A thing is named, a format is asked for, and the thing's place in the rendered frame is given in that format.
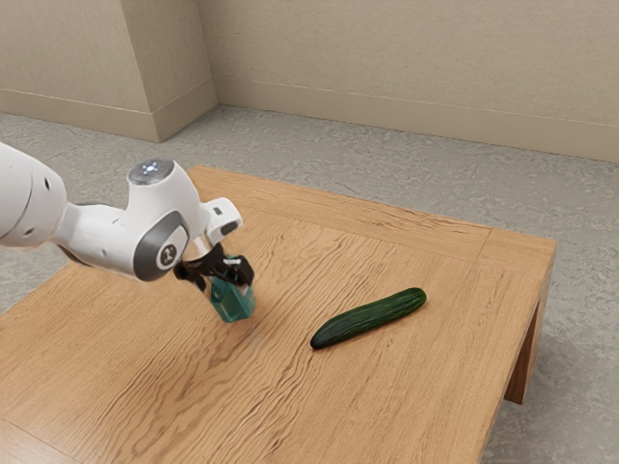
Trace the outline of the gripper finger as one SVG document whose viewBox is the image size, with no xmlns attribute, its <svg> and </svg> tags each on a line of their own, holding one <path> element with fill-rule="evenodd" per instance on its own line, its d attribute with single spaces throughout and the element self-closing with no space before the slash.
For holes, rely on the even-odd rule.
<svg viewBox="0 0 619 464">
<path fill-rule="evenodd" d="M 173 273 L 178 280 L 184 280 L 196 287 L 201 293 L 206 290 L 206 282 L 204 277 L 196 270 L 187 268 L 183 262 L 177 264 Z"/>
<path fill-rule="evenodd" d="M 228 283 L 233 284 L 242 295 L 251 289 L 254 270 L 249 260 L 243 256 L 229 256 L 223 259 L 223 275 Z"/>
</svg>

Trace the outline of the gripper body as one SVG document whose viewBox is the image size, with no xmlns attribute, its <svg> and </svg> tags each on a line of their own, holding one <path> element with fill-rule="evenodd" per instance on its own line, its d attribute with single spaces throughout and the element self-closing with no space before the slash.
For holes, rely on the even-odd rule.
<svg viewBox="0 0 619 464">
<path fill-rule="evenodd" d="M 227 271 L 225 259 L 226 255 L 222 245 L 216 245 L 204 256 L 194 260 L 186 260 L 185 268 L 193 276 L 225 277 Z"/>
</svg>

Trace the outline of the dark green cucumber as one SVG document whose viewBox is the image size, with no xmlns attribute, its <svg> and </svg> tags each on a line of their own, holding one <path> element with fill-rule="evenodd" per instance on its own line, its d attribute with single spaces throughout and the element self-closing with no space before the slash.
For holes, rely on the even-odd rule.
<svg viewBox="0 0 619 464">
<path fill-rule="evenodd" d="M 412 314 L 427 302 L 427 293 L 407 288 L 389 297 L 354 307 L 325 322 L 310 339 L 314 350 L 324 349 Z"/>
</svg>

